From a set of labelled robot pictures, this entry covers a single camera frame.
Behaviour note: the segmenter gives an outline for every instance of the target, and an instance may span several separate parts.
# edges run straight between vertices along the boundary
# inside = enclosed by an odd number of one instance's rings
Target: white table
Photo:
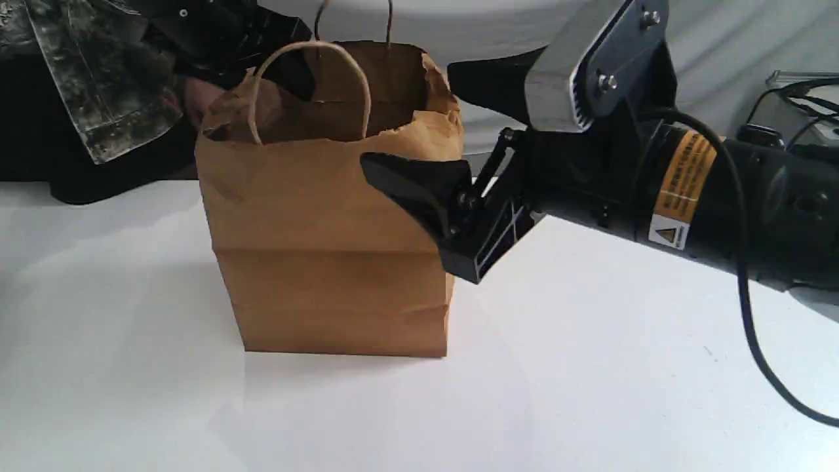
[[[754,288],[770,361],[839,414],[839,325]],[[544,221],[457,286],[445,360],[245,354],[197,185],[73,208],[0,186],[0,470],[839,468],[753,366],[734,279]]]

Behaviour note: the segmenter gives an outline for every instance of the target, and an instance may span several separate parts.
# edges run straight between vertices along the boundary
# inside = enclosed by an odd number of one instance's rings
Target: brown paper bag
[[[201,190],[242,339],[249,351],[442,357],[453,280],[359,159],[460,159],[460,108],[424,51],[341,46],[283,48],[205,117]],[[260,79],[298,49],[311,102]]]

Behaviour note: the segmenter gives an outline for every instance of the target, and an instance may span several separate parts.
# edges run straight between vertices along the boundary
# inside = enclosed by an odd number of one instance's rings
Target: person
[[[194,163],[223,90],[172,73],[123,0],[0,0],[0,181],[100,201]]]

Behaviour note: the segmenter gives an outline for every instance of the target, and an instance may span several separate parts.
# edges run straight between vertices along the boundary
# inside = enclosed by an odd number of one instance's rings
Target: white backdrop
[[[313,24],[320,0],[260,0]],[[582,0],[394,0],[393,40],[438,64],[515,55],[545,45]],[[777,69],[839,72],[836,0],[670,0],[668,41],[681,109],[729,134]],[[382,39],[386,0],[334,0],[324,39]],[[492,148],[510,122],[464,104],[466,153]]]

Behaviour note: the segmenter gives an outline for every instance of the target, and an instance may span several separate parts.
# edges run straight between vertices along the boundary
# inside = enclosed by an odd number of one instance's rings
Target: paper bag handle
[[[248,104],[248,126],[251,129],[251,135],[253,136],[253,140],[256,144],[263,145],[262,138],[259,137],[259,130],[257,129],[257,98],[259,97],[259,84],[262,82],[262,77],[265,74],[265,71],[268,69],[271,64],[274,63],[277,58],[281,55],[295,51],[295,50],[302,50],[308,48],[320,48],[320,49],[329,49],[334,50],[338,55],[343,58],[347,64],[350,66],[352,71],[355,73],[358,81],[361,82],[362,92],[364,94],[364,116],[362,117],[362,130],[361,130],[361,139],[365,139],[367,137],[367,127],[370,124],[370,109],[373,106],[373,100],[370,97],[370,82],[367,81],[367,76],[364,74],[361,66],[358,65],[355,59],[352,58],[350,53],[347,52],[344,48],[339,45],[333,43],[327,43],[325,41],[304,41],[299,43],[292,43],[290,45],[286,45],[279,50],[275,51],[268,59],[259,67],[259,70],[254,76],[254,86],[253,86],[253,93],[251,94],[251,101]]]
[[[320,4],[320,7],[317,9],[317,15],[315,16],[315,39],[320,41],[320,18],[323,17],[323,12],[326,10],[326,7],[332,3],[332,0],[323,0],[323,3]],[[393,29],[393,0],[388,0],[388,35],[386,36],[386,40],[388,43],[388,48],[390,49],[390,31]]]

